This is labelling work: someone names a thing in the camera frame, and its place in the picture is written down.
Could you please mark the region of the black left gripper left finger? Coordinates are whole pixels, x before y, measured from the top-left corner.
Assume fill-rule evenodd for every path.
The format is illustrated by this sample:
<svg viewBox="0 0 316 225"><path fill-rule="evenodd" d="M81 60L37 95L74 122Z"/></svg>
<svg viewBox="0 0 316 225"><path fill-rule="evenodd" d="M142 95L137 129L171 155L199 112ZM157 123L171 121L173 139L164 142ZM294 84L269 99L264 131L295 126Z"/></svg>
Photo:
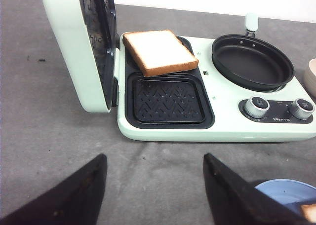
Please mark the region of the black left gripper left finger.
<svg viewBox="0 0 316 225"><path fill-rule="evenodd" d="M54 188L1 219L2 225L94 225L101 209L107 157L97 155Z"/></svg>

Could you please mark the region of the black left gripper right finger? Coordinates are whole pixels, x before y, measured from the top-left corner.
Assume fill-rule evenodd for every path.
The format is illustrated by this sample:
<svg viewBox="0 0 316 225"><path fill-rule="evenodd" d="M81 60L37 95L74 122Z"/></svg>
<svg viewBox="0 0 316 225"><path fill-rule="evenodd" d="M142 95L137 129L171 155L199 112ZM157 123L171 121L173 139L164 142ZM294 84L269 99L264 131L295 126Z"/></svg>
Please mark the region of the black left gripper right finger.
<svg viewBox="0 0 316 225"><path fill-rule="evenodd" d="M203 157L206 195L216 225L311 225L264 195L215 156Z"/></svg>

